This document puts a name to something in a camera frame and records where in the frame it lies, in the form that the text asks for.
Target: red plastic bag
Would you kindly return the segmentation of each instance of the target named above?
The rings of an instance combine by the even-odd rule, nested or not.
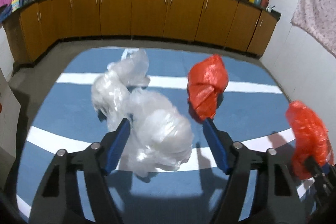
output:
[[[202,121],[215,116],[217,96],[224,92],[227,85],[227,71],[217,54],[191,68],[188,73],[188,101]]]
[[[300,101],[291,102],[285,116],[296,138],[293,172],[301,180],[309,179],[311,174],[304,167],[307,157],[313,156],[323,166],[327,162],[328,152],[332,154],[331,146],[328,148],[328,130],[317,114]]]

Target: white plastic bag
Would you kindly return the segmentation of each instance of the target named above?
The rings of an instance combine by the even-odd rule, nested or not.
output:
[[[99,76],[91,87],[91,101],[96,111],[107,118],[109,131],[117,129],[127,117],[123,104],[130,93],[127,86],[148,85],[148,57],[144,50],[133,52],[125,59],[108,65],[108,71]]]
[[[141,177],[156,167],[178,170],[188,160],[194,135],[188,119],[157,92],[135,89],[126,104],[133,128],[124,155],[128,167]]]

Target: silver bolt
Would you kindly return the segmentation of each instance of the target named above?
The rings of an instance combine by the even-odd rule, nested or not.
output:
[[[67,151],[65,149],[60,149],[57,151],[57,156],[64,156]]]
[[[276,151],[275,149],[273,149],[273,148],[270,148],[270,149],[268,150],[268,153],[269,153],[270,155],[274,156],[274,155],[277,154],[277,151]]]
[[[91,145],[91,148],[92,148],[93,150],[97,150],[98,148],[100,148],[100,143],[98,143],[98,142],[93,143],[93,144]]]
[[[243,144],[241,142],[234,142],[233,147],[236,149],[241,149],[243,147]]]

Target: crumpled plastic bag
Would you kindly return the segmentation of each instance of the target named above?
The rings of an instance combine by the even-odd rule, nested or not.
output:
[[[141,177],[156,167],[178,170],[188,160],[194,135],[189,120],[163,95],[137,88],[127,102],[133,128],[123,155],[128,168]]]
[[[188,102],[203,121],[214,118],[217,97],[228,85],[228,75],[222,58],[214,54],[194,65],[188,73]]]
[[[301,180],[311,178],[304,166],[308,156],[323,166],[328,157],[328,130],[318,115],[300,101],[293,101],[286,111],[286,119],[295,134],[295,152],[292,157],[294,174]]]
[[[128,99],[128,86],[148,85],[149,61],[145,50],[133,52],[125,59],[110,63],[108,71],[97,77],[91,87],[91,101],[96,111],[107,118],[109,131],[117,129],[127,116],[123,103]]]

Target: cabinet door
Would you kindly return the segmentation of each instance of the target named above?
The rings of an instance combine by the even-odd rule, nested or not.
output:
[[[73,0],[52,0],[57,38],[72,37]]]
[[[263,55],[276,24],[277,20],[274,17],[266,11],[262,11],[247,52]]]
[[[39,3],[39,14],[42,46],[43,51],[45,51],[56,41],[53,4],[51,0],[44,0]]]
[[[131,34],[162,37],[168,0],[132,0]]]
[[[163,37],[194,41],[204,0],[168,0]]]
[[[224,46],[237,5],[237,0],[204,0],[195,40]]]
[[[132,0],[100,0],[102,35],[131,35]]]
[[[75,37],[100,35],[99,0],[73,0],[72,27]]]
[[[44,51],[41,39],[38,3],[34,3],[23,10],[20,14],[20,21],[28,54],[31,61],[34,62]]]
[[[257,26],[260,13],[260,10],[239,2],[225,47],[242,52],[246,51]]]

